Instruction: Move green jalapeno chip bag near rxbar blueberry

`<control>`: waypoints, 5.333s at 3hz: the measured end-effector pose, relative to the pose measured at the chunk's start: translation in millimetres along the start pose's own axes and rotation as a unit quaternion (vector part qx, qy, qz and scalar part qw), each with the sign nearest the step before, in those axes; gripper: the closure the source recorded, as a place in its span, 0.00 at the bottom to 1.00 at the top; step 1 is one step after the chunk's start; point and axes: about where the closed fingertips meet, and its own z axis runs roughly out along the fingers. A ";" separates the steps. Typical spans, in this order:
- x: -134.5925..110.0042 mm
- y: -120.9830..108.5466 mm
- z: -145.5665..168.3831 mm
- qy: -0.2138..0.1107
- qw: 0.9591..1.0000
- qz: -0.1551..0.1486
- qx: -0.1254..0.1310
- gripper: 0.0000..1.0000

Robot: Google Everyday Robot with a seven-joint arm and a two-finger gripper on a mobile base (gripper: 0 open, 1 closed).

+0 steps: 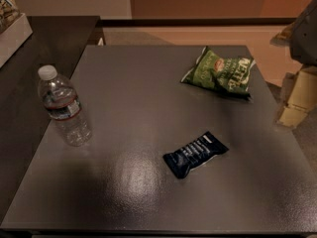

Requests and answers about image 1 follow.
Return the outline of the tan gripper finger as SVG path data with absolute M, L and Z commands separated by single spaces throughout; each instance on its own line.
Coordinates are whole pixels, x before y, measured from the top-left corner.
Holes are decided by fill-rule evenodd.
M 287 73 L 282 82 L 276 123 L 296 128 L 317 106 L 317 67 L 304 65 L 296 74 Z

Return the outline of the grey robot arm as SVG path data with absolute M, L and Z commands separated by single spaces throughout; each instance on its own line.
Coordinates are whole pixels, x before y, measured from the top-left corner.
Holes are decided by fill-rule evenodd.
M 287 73 L 283 79 L 276 117 L 277 124 L 296 128 L 317 106 L 317 0 L 312 0 L 270 43 L 289 47 L 291 58 L 302 64 L 296 74 Z

